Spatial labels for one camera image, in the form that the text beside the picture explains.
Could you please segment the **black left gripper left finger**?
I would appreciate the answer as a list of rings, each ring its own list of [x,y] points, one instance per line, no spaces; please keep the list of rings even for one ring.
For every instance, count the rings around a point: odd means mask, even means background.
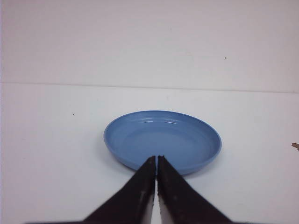
[[[65,224],[149,224],[156,190],[156,158],[149,157],[111,198],[81,221]]]

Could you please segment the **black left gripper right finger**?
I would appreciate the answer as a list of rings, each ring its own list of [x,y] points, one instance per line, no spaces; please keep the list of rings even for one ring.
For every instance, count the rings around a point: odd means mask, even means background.
[[[164,156],[157,158],[157,194],[163,224],[232,224],[198,194]]]

